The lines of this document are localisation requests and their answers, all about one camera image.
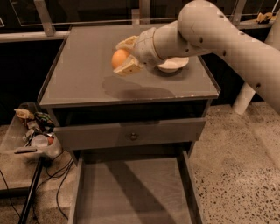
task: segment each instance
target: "cabinet top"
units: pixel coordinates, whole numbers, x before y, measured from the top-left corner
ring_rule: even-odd
[[[116,44],[162,24],[74,27],[38,97],[42,108],[213,99],[219,88],[200,58],[176,74],[119,77],[111,57]]]

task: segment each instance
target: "open drawer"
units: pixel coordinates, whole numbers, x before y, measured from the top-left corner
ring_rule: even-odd
[[[124,147],[122,159],[105,161],[84,150],[68,224],[192,223],[177,158],[126,159],[130,148],[172,150],[170,144]]]
[[[146,144],[195,142],[205,118],[155,122],[122,122],[55,128],[63,148],[69,151]]]

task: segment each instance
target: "drawer front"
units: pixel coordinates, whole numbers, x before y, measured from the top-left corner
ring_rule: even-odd
[[[146,144],[168,144],[199,140],[205,118],[126,122],[55,128],[67,150],[85,150]]]

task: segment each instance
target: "black cable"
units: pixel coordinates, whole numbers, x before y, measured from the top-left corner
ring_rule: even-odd
[[[7,192],[8,192],[8,194],[9,194],[9,199],[10,199],[10,205],[12,206],[12,208],[15,210],[15,212],[16,212],[17,215],[18,215],[18,217],[20,218],[20,215],[19,215],[17,209],[16,209],[16,208],[14,207],[14,205],[12,204],[11,195],[10,195],[10,189],[9,189],[9,187],[8,187],[8,184],[7,184],[7,182],[6,182],[6,179],[5,179],[5,177],[4,177],[4,175],[3,175],[3,173],[2,173],[1,170],[0,170],[0,173],[1,173],[2,178],[3,178],[3,182],[6,184],[6,187],[7,187]]]
[[[66,171],[67,171],[67,170],[65,170],[65,171],[63,171],[63,170],[66,169],[66,168],[70,165],[71,162],[72,162],[72,159],[70,159],[69,162],[68,162],[64,167],[62,167],[61,169],[59,169],[58,171],[56,171],[54,174],[50,175],[47,179],[43,180],[43,181],[37,186],[36,191],[37,191],[46,181],[50,180],[51,178],[60,178],[60,177],[62,177],[62,176],[66,173]],[[56,174],[60,173],[61,171],[63,171],[62,174],[60,174],[59,176],[55,176]]]
[[[56,193],[56,204],[57,204],[57,206],[58,206],[58,209],[59,209],[59,211],[62,213],[62,215],[63,215],[67,220],[68,220],[67,215],[62,211],[62,209],[61,209],[61,207],[60,207],[60,203],[59,203],[59,193],[60,193],[60,188],[61,188],[61,186],[62,186],[64,180],[67,178],[67,175],[68,175],[68,173],[69,173],[69,171],[70,171],[71,166],[73,165],[73,163],[74,163],[74,162],[72,161],[71,164],[67,167],[66,174],[65,174],[64,178],[61,180],[60,185],[59,185],[59,189],[58,189],[58,191],[57,191],[57,193]]]
[[[55,175],[58,174],[59,172],[61,172],[62,170],[67,169],[67,167],[70,165],[70,163],[72,163],[72,159],[70,159],[69,162],[64,167],[62,167],[59,171],[56,171],[54,174],[50,174],[48,172],[47,168],[45,168],[45,172],[49,176],[50,179],[59,179],[65,174],[66,171],[64,171],[63,173],[61,173],[58,176],[55,176]]]
[[[47,182],[47,181],[50,180],[51,178],[56,178],[56,179],[58,179],[58,178],[62,177],[62,176],[67,172],[67,168],[69,167],[69,165],[71,165],[72,162],[73,162],[73,160],[70,159],[69,162],[68,162],[65,166],[63,166],[61,169],[59,169],[58,171],[56,171],[56,172],[55,172],[54,174],[52,174],[52,175],[49,175],[49,173],[47,173],[47,174],[49,175],[49,178],[43,180],[43,181],[37,186],[36,191],[37,191],[45,182]],[[32,203],[33,218],[34,218],[34,219],[36,220],[36,222],[39,224],[39,222],[38,222],[38,217],[37,217],[37,215],[36,215],[36,213],[35,213],[34,201],[33,201],[33,203]]]

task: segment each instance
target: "speckled floor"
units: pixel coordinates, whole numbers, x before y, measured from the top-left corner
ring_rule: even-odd
[[[189,160],[204,223],[280,223],[280,116],[265,102],[253,103],[245,115],[229,105],[214,106]],[[0,141],[7,127],[0,126]],[[69,159],[67,153],[51,167],[55,171]],[[34,164],[23,164],[0,154],[0,169],[10,187],[25,186]],[[73,167],[59,195],[69,213],[75,182]],[[60,180],[51,180],[38,192],[38,223],[67,223],[56,207]],[[4,189],[0,180],[0,189]],[[13,200],[20,211],[23,201]],[[0,223],[17,223],[7,199],[0,200]],[[30,217],[28,223],[36,223]]]

